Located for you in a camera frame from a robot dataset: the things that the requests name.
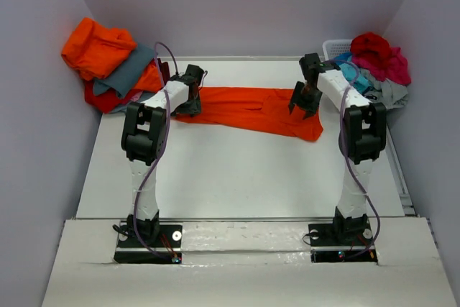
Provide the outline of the orange t shirt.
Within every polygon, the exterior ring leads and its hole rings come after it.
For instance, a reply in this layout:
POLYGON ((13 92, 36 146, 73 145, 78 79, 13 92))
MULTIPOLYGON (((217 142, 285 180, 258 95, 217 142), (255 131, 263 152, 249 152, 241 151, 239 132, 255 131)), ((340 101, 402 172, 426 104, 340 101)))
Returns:
POLYGON ((319 115, 305 119, 300 109, 289 112, 292 93, 292 89, 286 88, 205 87, 200 92, 201 113, 195 116, 178 114, 175 119, 315 142, 323 133, 319 115))

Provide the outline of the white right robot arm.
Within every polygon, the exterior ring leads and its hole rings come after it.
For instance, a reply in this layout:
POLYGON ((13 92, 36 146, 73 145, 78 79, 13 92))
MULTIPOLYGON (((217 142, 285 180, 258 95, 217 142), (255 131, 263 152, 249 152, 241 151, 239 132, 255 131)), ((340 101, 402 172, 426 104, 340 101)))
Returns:
POLYGON ((308 243, 313 247, 352 246, 372 234, 367 211, 371 209, 367 186, 374 162, 386 147, 387 110, 358 92, 347 81, 340 61, 321 61, 309 53, 299 60, 304 80, 295 85, 289 110, 299 108, 304 118, 318 112, 322 96, 339 110, 339 149, 346 165, 341 197, 329 223, 312 224, 308 243))

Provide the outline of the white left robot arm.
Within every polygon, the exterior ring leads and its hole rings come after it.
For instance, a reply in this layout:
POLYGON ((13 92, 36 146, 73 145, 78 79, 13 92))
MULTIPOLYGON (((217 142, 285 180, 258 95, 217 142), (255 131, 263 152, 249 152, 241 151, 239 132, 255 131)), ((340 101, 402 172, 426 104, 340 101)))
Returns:
POLYGON ((157 93, 126 108, 121 148, 132 172, 132 208, 126 218, 126 233, 140 244, 152 246, 160 234, 156 198, 156 170, 164 155, 170 120, 176 115, 201 113, 199 91, 206 72, 188 65, 157 93))

